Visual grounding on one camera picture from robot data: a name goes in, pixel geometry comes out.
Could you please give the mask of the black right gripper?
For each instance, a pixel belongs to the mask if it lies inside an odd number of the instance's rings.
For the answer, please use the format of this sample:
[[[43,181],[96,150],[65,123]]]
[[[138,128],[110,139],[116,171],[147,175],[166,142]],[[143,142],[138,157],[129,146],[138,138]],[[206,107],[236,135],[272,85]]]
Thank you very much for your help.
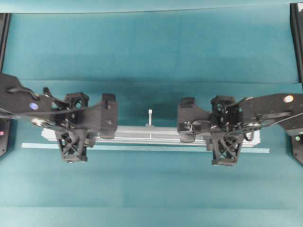
[[[193,121],[193,131],[181,131],[181,142],[194,142],[194,132],[243,132],[242,103],[233,96],[216,96],[211,100],[212,110],[206,111],[196,104],[193,97],[181,99],[178,105],[177,129],[189,130]],[[199,112],[194,118],[194,107]]]

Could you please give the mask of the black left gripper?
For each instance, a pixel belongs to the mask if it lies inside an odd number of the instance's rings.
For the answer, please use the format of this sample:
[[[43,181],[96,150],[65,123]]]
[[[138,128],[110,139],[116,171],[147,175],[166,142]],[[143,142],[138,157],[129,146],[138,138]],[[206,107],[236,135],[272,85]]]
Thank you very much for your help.
[[[102,139],[114,139],[118,125],[118,102],[110,93],[102,94],[102,100],[89,106],[89,97],[82,93],[71,93],[64,100],[51,96],[56,108],[52,110],[51,129],[64,131],[85,129],[99,132]]]

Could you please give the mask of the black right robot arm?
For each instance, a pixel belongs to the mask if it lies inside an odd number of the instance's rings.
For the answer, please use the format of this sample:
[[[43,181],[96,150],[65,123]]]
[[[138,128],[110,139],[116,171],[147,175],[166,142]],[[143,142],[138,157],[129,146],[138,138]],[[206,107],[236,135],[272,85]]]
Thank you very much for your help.
[[[183,143],[198,135],[241,140],[261,128],[280,125],[288,135],[303,132],[302,94],[272,94],[236,101],[232,96],[216,96],[212,110],[206,111],[194,98],[183,98],[178,105],[177,131]]]

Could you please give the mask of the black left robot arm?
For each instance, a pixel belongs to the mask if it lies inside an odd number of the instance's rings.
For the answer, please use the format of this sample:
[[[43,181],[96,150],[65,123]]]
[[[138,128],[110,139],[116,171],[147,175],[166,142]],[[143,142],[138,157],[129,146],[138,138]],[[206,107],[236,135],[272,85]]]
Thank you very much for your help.
[[[54,131],[84,130],[112,139],[118,127],[118,103],[114,94],[103,94],[100,102],[89,106],[89,97],[82,92],[69,93],[60,100],[47,87],[39,95],[22,86],[17,77],[2,73],[0,116],[31,121]]]

